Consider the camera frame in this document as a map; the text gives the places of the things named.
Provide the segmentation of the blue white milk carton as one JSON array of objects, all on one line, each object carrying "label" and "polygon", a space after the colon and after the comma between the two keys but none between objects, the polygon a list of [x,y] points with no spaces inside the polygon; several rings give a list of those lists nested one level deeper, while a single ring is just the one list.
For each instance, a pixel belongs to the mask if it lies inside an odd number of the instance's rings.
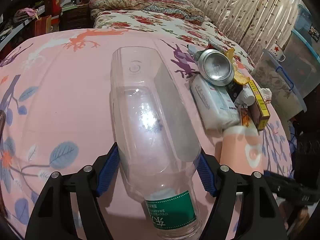
[{"label": "blue white milk carton", "polygon": [[240,105],[251,106],[255,102],[255,96],[249,84],[240,85],[232,81],[226,86],[226,89],[236,107]]}]

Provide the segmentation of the clear plastic bottle green label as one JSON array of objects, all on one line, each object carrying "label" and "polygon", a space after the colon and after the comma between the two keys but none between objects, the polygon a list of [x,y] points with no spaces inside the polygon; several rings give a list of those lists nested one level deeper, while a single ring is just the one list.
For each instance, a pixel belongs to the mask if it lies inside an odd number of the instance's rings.
[{"label": "clear plastic bottle green label", "polygon": [[192,177],[201,146],[157,50],[122,47],[113,53],[111,101],[131,196],[144,201],[162,239],[195,237],[202,221]]}]

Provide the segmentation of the white enamel mug red star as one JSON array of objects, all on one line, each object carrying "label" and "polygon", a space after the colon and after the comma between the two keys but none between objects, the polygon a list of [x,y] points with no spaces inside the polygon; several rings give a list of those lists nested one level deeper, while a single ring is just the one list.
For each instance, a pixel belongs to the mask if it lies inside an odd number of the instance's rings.
[{"label": "white enamel mug red star", "polygon": [[283,50],[279,45],[276,43],[272,44],[269,48],[269,52],[274,56],[274,58],[279,61],[283,62],[286,59]]}]

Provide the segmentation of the yellow red cardboard box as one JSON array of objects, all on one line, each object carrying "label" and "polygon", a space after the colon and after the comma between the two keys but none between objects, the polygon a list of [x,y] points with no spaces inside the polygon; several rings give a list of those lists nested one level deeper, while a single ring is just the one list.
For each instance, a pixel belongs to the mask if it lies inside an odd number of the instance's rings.
[{"label": "yellow red cardboard box", "polygon": [[266,127],[270,118],[270,113],[255,82],[251,80],[249,81],[248,85],[254,95],[254,103],[253,105],[249,106],[248,109],[251,113],[251,118],[256,126],[257,131],[260,132]]}]

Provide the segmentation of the lower clear storage bin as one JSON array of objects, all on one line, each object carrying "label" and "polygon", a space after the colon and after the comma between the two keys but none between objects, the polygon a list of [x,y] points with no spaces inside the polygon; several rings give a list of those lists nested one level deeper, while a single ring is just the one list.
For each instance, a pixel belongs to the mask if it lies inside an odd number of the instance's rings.
[{"label": "lower clear storage bin", "polygon": [[251,76],[261,88],[268,88],[272,93],[271,104],[279,116],[289,120],[307,106],[296,85],[290,79],[280,62],[266,49]]}]

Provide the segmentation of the upper clear storage bin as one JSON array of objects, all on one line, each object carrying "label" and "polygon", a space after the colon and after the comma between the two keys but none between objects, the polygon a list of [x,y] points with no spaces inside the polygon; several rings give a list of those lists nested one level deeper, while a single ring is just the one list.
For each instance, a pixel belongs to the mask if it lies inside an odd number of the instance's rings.
[{"label": "upper clear storage bin", "polygon": [[284,55],[282,67],[301,96],[306,97],[319,85],[319,55],[296,29],[291,31]]}]

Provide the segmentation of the orange peel piece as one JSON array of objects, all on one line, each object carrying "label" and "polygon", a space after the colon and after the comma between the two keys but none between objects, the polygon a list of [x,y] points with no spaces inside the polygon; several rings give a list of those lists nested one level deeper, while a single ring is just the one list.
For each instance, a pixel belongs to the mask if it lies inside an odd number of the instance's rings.
[{"label": "orange peel piece", "polygon": [[234,48],[230,48],[227,51],[224,52],[224,55],[229,59],[233,69],[234,69],[234,77],[233,77],[233,81],[239,85],[246,85],[249,83],[250,78],[245,76],[244,74],[242,74],[242,72],[240,72],[238,70],[238,65],[235,62],[234,59],[234,52],[235,49]]}]

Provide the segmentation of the pink patterned bed sheet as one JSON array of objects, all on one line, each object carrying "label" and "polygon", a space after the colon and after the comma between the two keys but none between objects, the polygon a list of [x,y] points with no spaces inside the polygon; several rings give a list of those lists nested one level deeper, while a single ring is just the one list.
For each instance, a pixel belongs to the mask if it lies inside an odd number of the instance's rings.
[{"label": "pink patterned bed sheet", "polygon": [[188,111],[202,148],[221,152],[204,130],[189,90],[195,63],[187,43],[159,33],[79,29],[30,38],[1,68],[1,189],[8,221],[25,235],[38,195],[54,171],[75,173],[114,143],[109,94],[112,54],[140,46],[161,55]]}]

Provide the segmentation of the clear storage bin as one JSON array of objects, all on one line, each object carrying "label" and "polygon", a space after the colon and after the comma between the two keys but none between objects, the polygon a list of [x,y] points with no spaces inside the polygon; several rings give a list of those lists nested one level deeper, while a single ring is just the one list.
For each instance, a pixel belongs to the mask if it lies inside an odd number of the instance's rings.
[{"label": "clear storage bin", "polygon": [[296,85],[290,79],[280,62],[266,49],[251,76],[261,88],[268,88],[272,93],[271,104],[279,116],[289,120],[307,106]]},{"label": "clear storage bin", "polygon": [[309,43],[319,41],[319,26],[306,7],[299,4],[298,14],[294,29],[300,33]]},{"label": "clear storage bin", "polygon": [[282,67],[301,96],[306,97],[319,85],[319,55],[296,29],[291,31],[284,55]]}]

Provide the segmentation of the dark wooden nightstand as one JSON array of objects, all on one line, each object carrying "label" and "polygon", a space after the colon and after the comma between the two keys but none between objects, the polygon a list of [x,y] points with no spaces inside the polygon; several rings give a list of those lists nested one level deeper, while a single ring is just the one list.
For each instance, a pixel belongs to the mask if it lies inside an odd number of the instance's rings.
[{"label": "dark wooden nightstand", "polygon": [[93,25],[88,4],[77,5],[73,9],[61,12],[59,31],[93,28]]}]

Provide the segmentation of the pink paper cup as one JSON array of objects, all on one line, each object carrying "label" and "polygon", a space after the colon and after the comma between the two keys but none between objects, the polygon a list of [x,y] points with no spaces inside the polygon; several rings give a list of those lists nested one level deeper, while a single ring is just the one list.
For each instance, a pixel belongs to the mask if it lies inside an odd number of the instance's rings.
[{"label": "pink paper cup", "polygon": [[263,172],[262,142],[256,128],[233,126],[223,132],[220,164],[250,175]]}]

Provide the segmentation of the top clear storage bin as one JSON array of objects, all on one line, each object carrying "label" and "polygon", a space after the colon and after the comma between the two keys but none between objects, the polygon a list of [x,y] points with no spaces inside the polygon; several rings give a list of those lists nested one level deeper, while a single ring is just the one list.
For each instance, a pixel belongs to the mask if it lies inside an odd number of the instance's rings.
[{"label": "top clear storage bin", "polygon": [[294,29],[300,33],[309,43],[319,41],[319,26],[306,7],[299,4],[298,14]]}]

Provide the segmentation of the beige leaf pattern curtain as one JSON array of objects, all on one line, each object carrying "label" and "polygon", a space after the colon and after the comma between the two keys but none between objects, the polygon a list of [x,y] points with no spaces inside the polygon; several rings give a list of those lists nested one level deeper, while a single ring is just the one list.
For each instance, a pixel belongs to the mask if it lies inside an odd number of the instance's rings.
[{"label": "beige leaf pattern curtain", "polygon": [[189,0],[257,63],[263,49],[284,46],[302,0]]}]

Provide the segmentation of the crumpled white tissue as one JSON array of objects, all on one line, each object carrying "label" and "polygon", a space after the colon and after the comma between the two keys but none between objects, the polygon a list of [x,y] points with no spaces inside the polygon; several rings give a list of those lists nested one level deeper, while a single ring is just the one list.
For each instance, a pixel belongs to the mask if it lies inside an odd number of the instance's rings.
[{"label": "crumpled white tissue", "polygon": [[263,97],[263,100],[266,104],[271,103],[272,100],[272,92],[269,88],[259,88],[259,92]]}]

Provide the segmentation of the green aluminium soda can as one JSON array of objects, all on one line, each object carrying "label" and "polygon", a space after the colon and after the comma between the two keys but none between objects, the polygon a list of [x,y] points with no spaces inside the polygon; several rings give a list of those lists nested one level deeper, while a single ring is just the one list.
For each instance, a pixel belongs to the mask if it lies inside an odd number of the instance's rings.
[{"label": "green aluminium soda can", "polygon": [[201,51],[197,65],[203,78],[214,86],[226,86],[234,78],[234,68],[231,62],[218,50]]}]

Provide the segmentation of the folded floral quilt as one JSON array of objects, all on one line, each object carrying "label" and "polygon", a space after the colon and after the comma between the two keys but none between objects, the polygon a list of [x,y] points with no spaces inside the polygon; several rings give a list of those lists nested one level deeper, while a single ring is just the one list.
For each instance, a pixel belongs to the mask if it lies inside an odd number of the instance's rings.
[{"label": "folded floral quilt", "polygon": [[89,8],[93,18],[106,10],[145,10],[197,25],[208,20],[205,13],[188,0],[89,0]]}]

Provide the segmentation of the floral white red blanket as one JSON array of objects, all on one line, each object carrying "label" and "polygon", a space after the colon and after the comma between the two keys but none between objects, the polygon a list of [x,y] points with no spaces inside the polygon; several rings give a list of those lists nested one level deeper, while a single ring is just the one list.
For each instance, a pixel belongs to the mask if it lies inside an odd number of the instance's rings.
[{"label": "floral white red blanket", "polygon": [[162,13],[144,10],[111,10],[100,12],[94,21],[95,28],[130,29],[145,33],[168,35],[186,43],[206,47],[211,40],[222,51],[235,49],[234,61],[251,72],[255,63],[235,41],[210,22],[201,25],[171,17]]}]

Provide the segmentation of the white tissue pack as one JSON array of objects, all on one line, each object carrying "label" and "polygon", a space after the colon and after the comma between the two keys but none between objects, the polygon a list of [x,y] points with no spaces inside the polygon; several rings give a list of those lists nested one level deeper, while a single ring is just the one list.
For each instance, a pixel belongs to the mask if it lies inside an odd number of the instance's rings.
[{"label": "white tissue pack", "polygon": [[221,132],[240,124],[239,112],[224,87],[196,75],[190,88],[206,130]]}]

